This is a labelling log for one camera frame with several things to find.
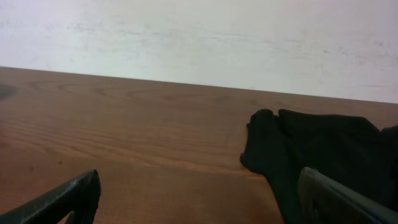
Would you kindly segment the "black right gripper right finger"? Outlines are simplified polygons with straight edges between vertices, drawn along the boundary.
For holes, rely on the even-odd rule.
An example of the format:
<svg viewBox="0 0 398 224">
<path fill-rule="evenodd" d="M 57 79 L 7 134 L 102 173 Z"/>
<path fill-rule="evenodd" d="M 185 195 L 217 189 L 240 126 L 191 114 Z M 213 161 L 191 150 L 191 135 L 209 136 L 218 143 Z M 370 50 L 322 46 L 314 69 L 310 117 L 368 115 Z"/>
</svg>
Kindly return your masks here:
<svg viewBox="0 0 398 224">
<path fill-rule="evenodd" d="M 397 212 L 309 167 L 300 173 L 298 196 L 309 223 L 397 224 Z"/>
</svg>

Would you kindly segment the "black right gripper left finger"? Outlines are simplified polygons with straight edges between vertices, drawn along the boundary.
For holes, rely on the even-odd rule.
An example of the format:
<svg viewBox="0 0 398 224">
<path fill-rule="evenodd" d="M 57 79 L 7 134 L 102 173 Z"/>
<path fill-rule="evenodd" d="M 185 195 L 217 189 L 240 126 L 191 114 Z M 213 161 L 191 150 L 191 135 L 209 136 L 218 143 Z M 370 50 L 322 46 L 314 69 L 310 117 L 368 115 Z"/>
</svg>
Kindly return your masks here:
<svg viewBox="0 0 398 224">
<path fill-rule="evenodd" d="M 45 194 L 1 215 L 1 223 L 92 224 L 101 196 L 97 170 L 89 170 Z"/>
</svg>

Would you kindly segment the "black t-shirt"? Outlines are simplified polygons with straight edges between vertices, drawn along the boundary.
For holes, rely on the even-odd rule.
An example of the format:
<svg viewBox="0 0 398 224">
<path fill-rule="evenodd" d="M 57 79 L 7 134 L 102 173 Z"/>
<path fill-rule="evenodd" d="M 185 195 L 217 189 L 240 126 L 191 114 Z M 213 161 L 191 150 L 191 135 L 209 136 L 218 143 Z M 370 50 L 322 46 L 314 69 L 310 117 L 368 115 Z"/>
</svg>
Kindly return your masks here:
<svg viewBox="0 0 398 224">
<path fill-rule="evenodd" d="M 246 127 L 240 161 L 267 179 L 286 223 L 305 221 L 297 193 L 304 167 L 397 210 L 396 126 L 377 129 L 363 117 L 263 109 Z"/>
</svg>

